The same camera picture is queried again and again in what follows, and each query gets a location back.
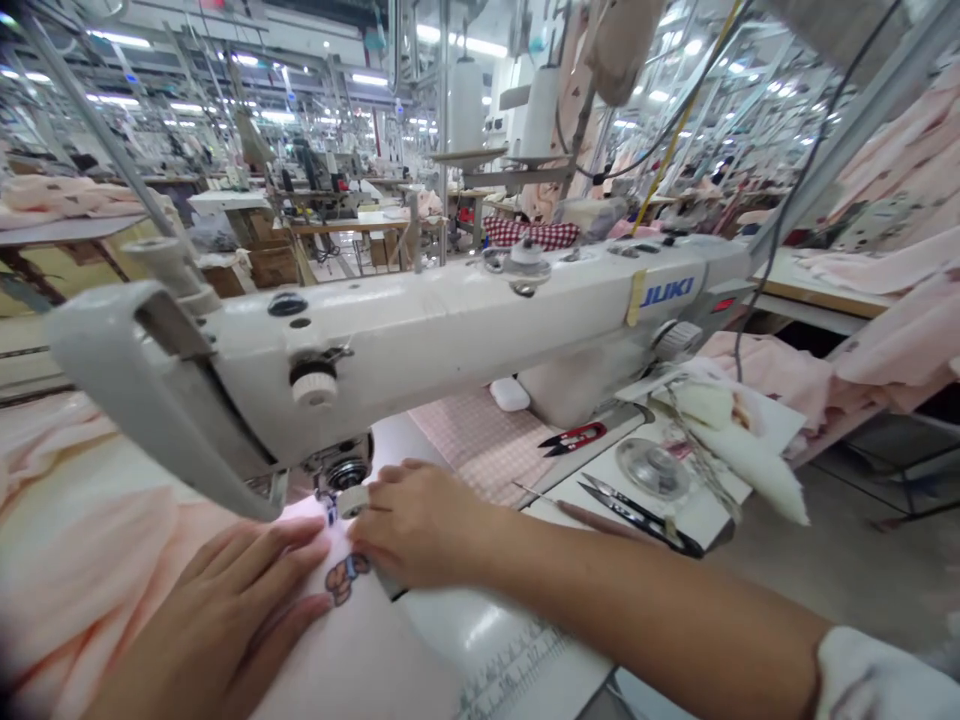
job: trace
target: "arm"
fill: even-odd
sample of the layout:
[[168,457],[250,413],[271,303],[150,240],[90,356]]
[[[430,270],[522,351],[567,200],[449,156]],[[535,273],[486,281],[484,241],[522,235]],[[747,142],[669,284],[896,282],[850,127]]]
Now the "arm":
[[412,466],[382,471],[351,528],[397,579],[501,593],[702,720],[812,717],[826,620],[663,548],[488,505]]

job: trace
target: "white sleeve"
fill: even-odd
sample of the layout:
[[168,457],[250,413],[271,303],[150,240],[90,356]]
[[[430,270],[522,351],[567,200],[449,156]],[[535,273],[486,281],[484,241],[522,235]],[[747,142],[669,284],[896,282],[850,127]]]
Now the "white sleeve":
[[902,650],[847,627],[817,652],[817,720],[955,720],[960,685]]

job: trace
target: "red plaid fabric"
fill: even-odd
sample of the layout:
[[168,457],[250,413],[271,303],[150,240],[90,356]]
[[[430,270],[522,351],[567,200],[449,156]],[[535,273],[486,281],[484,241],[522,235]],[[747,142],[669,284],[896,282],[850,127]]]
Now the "red plaid fabric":
[[512,247],[526,234],[546,251],[568,248],[580,234],[580,228],[575,223],[530,225],[503,218],[484,218],[483,229],[487,231],[493,247]]

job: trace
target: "white sewing machine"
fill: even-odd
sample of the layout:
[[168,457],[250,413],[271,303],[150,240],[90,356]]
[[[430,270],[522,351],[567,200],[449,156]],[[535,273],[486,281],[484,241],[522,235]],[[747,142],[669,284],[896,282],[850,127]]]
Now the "white sewing machine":
[[752,287],[749,257],[710,236],[672,243],[487,251],[221,303],[176,240],[144,241],[134,252],[163,283],[89,290],[51,313],[47,334],[63,371],[151,457],[269,520],[293,468],[318,496],[366,478],[377,420],[519,373],[534,412],[573,427],[655,359],[699,347]]

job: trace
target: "plaid fabric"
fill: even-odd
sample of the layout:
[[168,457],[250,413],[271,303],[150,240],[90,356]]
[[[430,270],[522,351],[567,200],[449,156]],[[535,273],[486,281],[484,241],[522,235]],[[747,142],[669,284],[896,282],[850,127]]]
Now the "plaid fabric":
[[503,412],[488,388],[410,410],[410,417],[457,476],[497,505],[515,505],[556,462],[537,447],[556,433],[526,410]]
[[503,218],[484,218],[483,229],[490,236],[493,247],[512,247],[520,242],[524,235],[529,235],[545,251],[570,247],[580,233],[580,227],[576,223],[530,225]]

